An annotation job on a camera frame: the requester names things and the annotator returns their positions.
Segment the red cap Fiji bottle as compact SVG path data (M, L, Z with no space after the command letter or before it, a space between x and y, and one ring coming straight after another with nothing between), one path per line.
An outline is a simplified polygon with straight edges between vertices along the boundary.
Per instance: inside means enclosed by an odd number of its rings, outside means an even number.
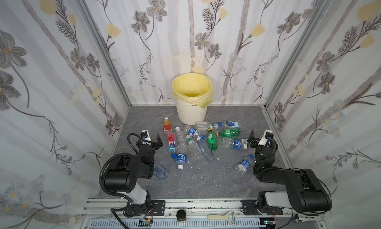
M176 154L177 152L177 145L176 145L176 137L173 133L168 133L167 135L167 141L169 145L169 152L171 154Z

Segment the Pepsi label clear bottle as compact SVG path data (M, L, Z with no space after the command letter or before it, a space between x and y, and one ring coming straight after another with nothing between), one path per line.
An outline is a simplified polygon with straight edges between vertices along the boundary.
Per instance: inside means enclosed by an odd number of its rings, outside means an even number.
M189 126L189 125L186 125L184 127L184 132L187 134L187 135L191 135L192 137L196 136L197 135L197 129L192 127L192 126Z

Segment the clear bottle blue cap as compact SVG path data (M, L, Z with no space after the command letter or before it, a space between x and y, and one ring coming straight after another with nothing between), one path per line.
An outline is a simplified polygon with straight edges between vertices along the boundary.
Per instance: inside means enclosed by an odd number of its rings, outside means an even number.
M204 158L207 161L212 162L214 160L214 155L209 149L207 142L204 140L204 136L202 137L198 136L196 138L196 142Z

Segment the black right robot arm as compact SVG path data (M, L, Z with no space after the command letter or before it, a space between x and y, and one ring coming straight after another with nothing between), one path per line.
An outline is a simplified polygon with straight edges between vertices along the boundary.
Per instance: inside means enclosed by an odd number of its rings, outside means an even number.
M278 144L274 134L266 130L262 137L256 137L254 131L245 141L246 146L255 149L251 165L253 175L263 183L285 186L285 191L262 191L256 202L256 210L266 215L276 213L276 209L292 209L297 213L323 214L332 208L329 189L311 169L280 168L274 166Z

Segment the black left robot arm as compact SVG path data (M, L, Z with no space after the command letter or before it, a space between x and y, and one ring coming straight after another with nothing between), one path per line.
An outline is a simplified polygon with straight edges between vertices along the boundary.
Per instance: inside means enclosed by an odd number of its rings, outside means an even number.
M163 146L160 135L156 141L151 141L148 131L140 135L130 133L128 137L138 137L134 154L120 153L112 156L102 166L99 174L99 184L106 194L127 200L123 208L111 209L118 219L118 213L127 218L136 216L164 216L165 201L152 200L147 190L140 187L138 179L150 179L154 175L155 151Z

